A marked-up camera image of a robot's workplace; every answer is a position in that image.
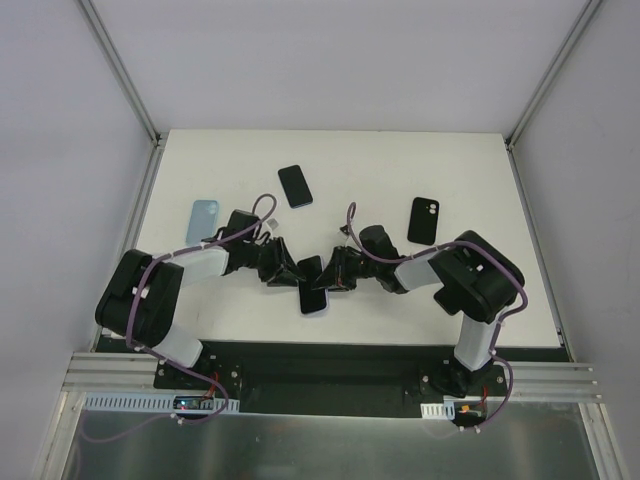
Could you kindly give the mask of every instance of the white table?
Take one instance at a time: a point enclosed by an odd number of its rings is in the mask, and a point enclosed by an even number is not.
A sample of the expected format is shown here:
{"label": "white table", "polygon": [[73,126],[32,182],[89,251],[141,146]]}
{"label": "white table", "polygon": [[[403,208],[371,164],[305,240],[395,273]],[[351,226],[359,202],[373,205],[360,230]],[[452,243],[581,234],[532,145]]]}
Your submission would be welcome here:
{"label": "white table", "polygon": [[[277,171],[298,164],[313,204],[291,209]],[[421,249],[406,240],[414,197],[440,201],[437,240],[473,229],[522,270],[530,307],[509,319],[499,345],[558,347],[558,336],[503,139],[497,134],[171,131],[137,247],[160,253],[184,246],[195,200],[218,200],[218,225],[236,209],[273,193],[275,218],[293,258],[329,260],[351,201],[356,231],[381,224],[400,253]],[[268,201],[258,213],[264,213]],[[175,321],[202,339],[360,344],[455,344],[460,315],[433,300],[438,287],[406,295],[375,279],[349,293],[331,293],[320,318],[299,312],[294,288],[268,288],[241,269],[182,290]]]}

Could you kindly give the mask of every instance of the purple cable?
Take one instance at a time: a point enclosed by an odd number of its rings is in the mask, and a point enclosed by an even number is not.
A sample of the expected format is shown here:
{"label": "purple cable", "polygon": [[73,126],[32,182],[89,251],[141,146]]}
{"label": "purple cable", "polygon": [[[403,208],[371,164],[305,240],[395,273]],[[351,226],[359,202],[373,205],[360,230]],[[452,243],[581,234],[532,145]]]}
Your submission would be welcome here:
{"label": "purple cable", "polygon": [[[269,217],[271,217],[271,215],[273,215],[273,212],[276,209],[276,206],[278,205],[278,201],[276,200],[276,197],[274,197],[273,195],[271,195],[270,193],[263,193],[262,195],[260,195],[255,203],[253,204],[253,209],[252,212],[255,213],[256,208],[258,207],[258,204],[265,198],[269,198],[271,199],[271,201],[273,202],[273,204],[271,205],[271,208],[269,209],[269,211],[262,217],[260,218],[256,223],[254,223],[253,225],[251,225],[250,227],[245,228],[244,230],[240,230],[239,232],[234,233],[233,235],[229,235],[228,237],[224,237],[221,238],[220,240],[216,240],[213,243],[209,243],[207,245],[201,246],[201,245],[196,245],[194,247],[186,247],[186,248],[182,248],[180,250],[176,250],[173,253],[166,253],[164,255],[161,255],[159,257],[154,258],[151,263],[149,263],[149,266],[146,268],[146,270],[144,271],[144,273],[142,274],[142,278],[140,279],[140,282],[138,283],[138,287],[136,290],[135,295],[133,296],[133,302],[131,304],[131,311],[129,312],[129,320],[127,323],[127,329],[126,329],[126,336],[125,336],[125,341],[126,341],[126,345],[129,348],[136,348],[139,347],[142,351],[144,351],[145,353],[157,358],[158,360],[162,360],[164,361],[166,364],[170,365],[171,367],[180,370],[181,372],[186,373],[187,375],[191,375],[192,377],[198,378],[200,380],[203,380],[205,382],[210,383],[211,385],[214,385],[219,391],[220,393],[222,393],[222,396],[224,397],[224,404],[218,408],[217,410],[215,410],[214,412],[212,412],[211,414],[207,415],[206,417],[200,418],[198,420],[189,420],[186,418],[181,418],[182,423],[185,423],[187,425],[197,425],[200,423],[204,423],[214,417],[217,417],[218,415],[220,415],[228,406],[229,406],[229,394],[227,393],[227,391],[225,390],[225,388],[218,382],[216,382],[213,378],[209,378],[206,377],[204,375],[201,375],[197,372],[194,372],[192,370],[190,370],[189,368],[180,365],[177,362],[174,362],[173,360],[166,358],[163,355],[160,355],[159,353],[153,351],[152,349],[145,347],[144,345],[138,345],[137,342],[135,342],[135,340],[133,340],[133,324],[135,322],[135,318],[136,318],[136,313],[138,311],[138,307],[140,305],[140,299],[142,298],[142,291],[144,290],[144,288],[147,285],[147,282],[149,281],[149,277],[151,276],[151,273],[153,271],[154,268],[156,268],[156,266],[158,266],[158,264],[160,264],[161,262],[168,260],[170,258],[173,257],[178,257],[180,255],[186,255],[188,253],[193,253],[193,252],[197,252],[200,250],[207,250],[209,248],[213,248],[213,247],[217,247],[220,245],[223,245],[231,240],[235,240],[236,238],[239,238],[249,232],[251,232],[252,230],[254,230],[255,228],[259,227],[260,225],[262,225],[262,223],[264,223]],[[117,435],[113,435],[112,437],[107,437],[107,438],[91,438],[89,437],[86,432],[84,431],[84,418],[83,418],[84,414],[80,417],[80,425],[79,425],[79,434],[80,436],[86,440],[89,443],[109,443],[109,442],[113,442],[115,440],[119,440],[120,438],[124,438],[127,435],[130,435],[133,432],[136,432],[137,430],[139,430],[140,428],[160,419],[160,418],[169,418],[167,416],[167,414],[162,413],[160,415],[155,415],[151,418],[147,418],[144,422],[139,423],[138,425],[125,430],[124,432],[118,433]]]}
{"label": "purple cable", "polygon": [[465,247],[465,248],[469,248],[471,250],[474,250],[474,251],[478,252],[480,255],[482,255],[487,261],[489,261],[494,267],[496,267],[496,269],[500,273],[502,273],[507,278],[507,280],[509,280],[509,282],[511,282],[511,284],[514,286],[514,288],[518,291],[518,294],[520,295],[520,298],[522,299],[522,303],[520,305],[518,305],[517,307],[512,308],[510,310],[507,310],[506,312],[502,312],[500,314],[500,316],[496,320],[496,322],[497,322],[496,328],[495,328],[495,330],[493,332],[493,337],[491,337],[491,343],[489,344],[489,355],[491,355],[491,358],[493,359],[493,361],[501,363],[502,365],[504,365],[507,368],[507,371],[509,372],[509,384],[508,384],[507,393],[505,394],[504,399],[502,400],[502,402],[500,403],[498,408],[491,414],[491,416],[489,418],[487,418],[484,422],[482,422],[481,425],[484,425],[489,421],[493,421],[493,419],[496,417],[496,415],[498,413],[500,413],[502,411],[502,409],[504,408],[504,406],[507,404],[507,402],[509,401],[509,398],[511,398],[511,393],[513,392],[513,368],[511,367],[509,362],[507,362],[503,358],[498,357],[495,354],[495,347],[496,347],[496,343],[498,341],[498,336],[500,335],[500,329],[502,328],[502,324],[505,321],[505,319],[510,317],[511,315],[515,315],[516,313],[519,313],[519,312],[523,311],[529,305],[529,297],[527,297],[527,293],[524,291],[524,288],[522,287],[522,285],[520,285],[520,283],[511,274],[511,272],[509,270],[507,270],[495,258],[493,258],[489,254],[489,252],[487,252],[482,247],[476,245],[475,243],[467,242],[467,241],[464,241],[464,240],[457,240],[457,241],[454,241],[454,242],[448,242],[448,243],[443,243],[441,245],[436,245],[434,247],[430,247],[430,248],[427,248],[425,250],[422,250],[422,251],[420,251],[420,252],[418,252],[418,253],[416,253],[414,255],[411,255],[409,257],[398,258],[398,259],[395,259],[395,260],[390,260],[388,258],[378,257],[378,256],[372,254],[371,252],[369,252],[366,248],[364,248],[364,246],[360,242],[360,239],[356,236],[355,232],[353,231],[352,223],[353,223],[353,218],[355,217],[355,215],[356,215],[356,202],[351,202],[351,204],[349,205],[349,208],[347,209],[347,230],[349,232],[349,236],[355,242],[355,244],[358,246],[358,248],[362,251],[362,253],[364,253],[367,257],[371,258],[372,260],[375,260],[376,262],[388,263],[388,264],[399,264],[399,263],[403,263],[403,262],[406,262],[406,261],[409,261],[409,260],[413,260],[415,258],[422,257],[424,255],[428,255],[428,254],[433,253],[433,252],[437,252],[439,250],[444,250],[446,248],[450,248],[450,247]]}

